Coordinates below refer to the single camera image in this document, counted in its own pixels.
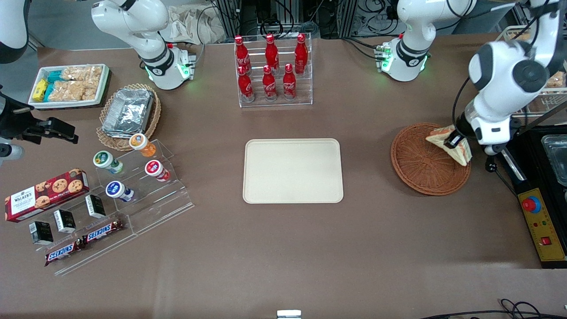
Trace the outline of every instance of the round wicker basket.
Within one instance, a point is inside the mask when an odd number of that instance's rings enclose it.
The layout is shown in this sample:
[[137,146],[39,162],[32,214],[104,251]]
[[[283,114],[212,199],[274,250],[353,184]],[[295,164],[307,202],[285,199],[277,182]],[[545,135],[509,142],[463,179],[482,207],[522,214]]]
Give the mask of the round wicker basket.
[[418,123],[404,128],[394,138],[390,156],[393,168],[414,190],[435,196],[459,190],[471,173],[471,164],[458,164],[443,149],[425,140],[440,125]]
[[[146,137],[148,139],[150,139],[151,135],[155,131],[155,128],[158,126],[159,115],[162,113],[162,104],[159,101],[157,93],[155,92],[154,89],[152,89],[148,85],[139,84],[139,83],[126,85],[125,87],[123,87],[123,89],[132,89],[132,90],[144,89],[144,90],[148,90],[148,91],[151,91],[152,93],[154,93],[154,102],[152,104],[152,108],[151,108],[151,112],[150,112],[150,118],[148,119],[148,128],[147,128],[146,132],[144,133],[146,135]],[[101,124],[104,123],[104,119],[106,119],[108,109],[110,108],[110,105],[112,104],[112,101],[114,100],[115,94],[116,93],[112,94],[112,96],[106,101],[106,104],[104,105],[103,110],[100,112],[99,119],[100,119]],[[110,137],[103,132],[102,127],[99,127],[99,128],[96,129],[96,135],[99,137],[99,141],[102,144],[104,144],[105,146],[108,146],[112,149],[120,150],[120,151],[123,151],[123,152],[127,152],[129,150],[132,150],[132,148],[130,147],[130,144],[128,143],[127,138]]]

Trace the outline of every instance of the coca-cola bottle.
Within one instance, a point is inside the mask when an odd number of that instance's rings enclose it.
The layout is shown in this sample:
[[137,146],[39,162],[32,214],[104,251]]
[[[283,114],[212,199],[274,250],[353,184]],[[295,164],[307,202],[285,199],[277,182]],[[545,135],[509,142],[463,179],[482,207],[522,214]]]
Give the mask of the coca-cola bottle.
[[276,75],[280,72],[280,54],[274,44],[274,35],[271,33],[266,35],[266,64],[272,70],[272,74]]
[[252,65],[250,64],[250,55],[248,54],[248,49],[244,46],[244,41],[242,37],[237,35],[234,37],[234,43],[236,43],[236,62],[238,66],[243,66],[246,70],[246,74],[250,75],[252,72]]
[[285,65],[285,74],[283,75],[283,97],[286,100],[293,100],[295,99],[296,92],[295,92],[296,82],[295,82],[295,74],[293,74],[293,66],[291,63]]
[[252,90],[252,81],[250,77],[246,75],[246,69],[243,66],[238,67],[238,88],[242,94],[242,102],[253,102],[254,101],[254,91]]
[[305,45],[305,34],[300,33],[297,36],[297,45],[295,46],[295,73],[305,73],[307,66],[307,46]]
[[276,92],[276,79],[272,74],[272,68],[269,65],[264,65],[264,78],[262,79],[264,84],[264,94],[266,95],[266,101],[275,101],[278,98]]

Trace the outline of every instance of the brown tabletop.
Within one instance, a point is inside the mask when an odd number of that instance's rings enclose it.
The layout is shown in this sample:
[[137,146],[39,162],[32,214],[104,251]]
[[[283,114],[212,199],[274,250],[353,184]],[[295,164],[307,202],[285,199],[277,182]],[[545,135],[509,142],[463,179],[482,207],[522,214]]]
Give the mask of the brown tabletop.
[[[564,314],[567,271],[541,270],[515,197],[475,157],[467,184],[445,197],[407,187],[390,143],[417,122],[450,124],[455,94],[475,50],[496,35],[439,37],[410,83],[378,74],[339,40],[314,45],[314,104],[243,111],[233,48],[211,45],[195,80],[158,91],[154,137],[175,156],[196,207],[64,277],[43,267],[29,233],[0,223],[0,311],[15,318],[419,318],[526,300]],[[379,43],[384,39],[369,42]],[[105,63],[110,92],[150,84],[130,49],[41,49],[40,65]],[[475,94],[468,86],[461,107]],[[104,149],[100,109],[38,112],[77,128],[79,144],[44,139],[0,168],[8,196],[60,172],[94,173]],[[338,204],[250,205],[242,199],[244,146],[253,138],[332,137],[342,156]]]

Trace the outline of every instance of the red cookie box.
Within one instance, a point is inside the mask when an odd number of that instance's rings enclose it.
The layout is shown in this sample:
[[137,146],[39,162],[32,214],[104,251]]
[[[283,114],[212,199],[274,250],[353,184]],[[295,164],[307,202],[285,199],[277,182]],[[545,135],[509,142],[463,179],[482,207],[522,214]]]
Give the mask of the red cookie box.
[[88,191],[87,174],[80,169],[72,169],[6,197],[6,220],[19,223]]

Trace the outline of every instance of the white tray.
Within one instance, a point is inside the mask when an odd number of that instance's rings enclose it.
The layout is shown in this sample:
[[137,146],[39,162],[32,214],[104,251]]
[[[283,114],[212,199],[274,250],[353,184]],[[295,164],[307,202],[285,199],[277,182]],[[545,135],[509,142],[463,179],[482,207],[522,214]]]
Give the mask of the white tray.
[[[47,79],[47,75],[49,72],[53,71],[63,71],[64,68],[68,66],[89,66],[89,65],[96,65],[101,66],[103,68],[102,74],[100,75],[99,86],[96,89],[96,95],[94,100],[84,100],[84,101],[69,101],[69,102],[35,102],[32,99],[33,91],[35,87],[39,83],[42,78]],[[33,106],[37,110],[57,110],[57,109],[65,109],[65,108],[79,108],[79,107],[88,107],[97,105],[103,98],[104,89],[106,87],[106,82],[108,79],[109,69],[106,64],[79,64],[79,65],[61,65],[61,66],[46,66],[44,68],[39,69],[37,72],[37,76],[35,82],[32,86],[32,91],[29,94],[28,104]]]
[[248,204],[338,203],[341,150],[333,138],[250,140],[242,198]]

